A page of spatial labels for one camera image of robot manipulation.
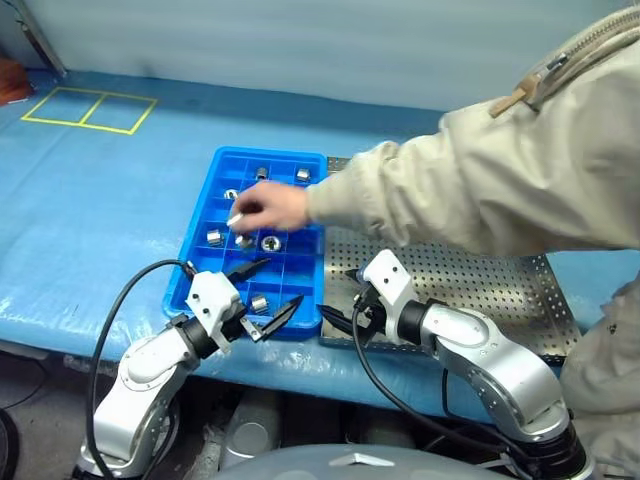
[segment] metal pegboard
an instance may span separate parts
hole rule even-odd
[[[329,158],[329,171],[340,170],[345,163],[345,159]],[[383,248],[391,248],[412,275],[421,300],[436,298],[454,307],[479,310],[507,337],[539,355],[565,357],[580,338],[544,255],[476,256],[437,243],[394,248],[330,227],[326,231],[324,303],[350,317],[358,286],[344,272],[361,267]],[[326,321],[322,335],[332,343],[345,343],[349,338]],[[374,337],[372,346],[398,348],[383,336]]]

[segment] person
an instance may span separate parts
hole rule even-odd
[[[598,41],[620,18],[635,23]],[[640,9],[616,12],[512,98],[447,113],[438,133],[384,142],[307,189],[257,184],[235,202],[247,214],[233,228],[317,222],[491,255],[640,249],[639,36]],[[564,397],[599,474],[640,475],[640,275],[604,313],[565,362]]]

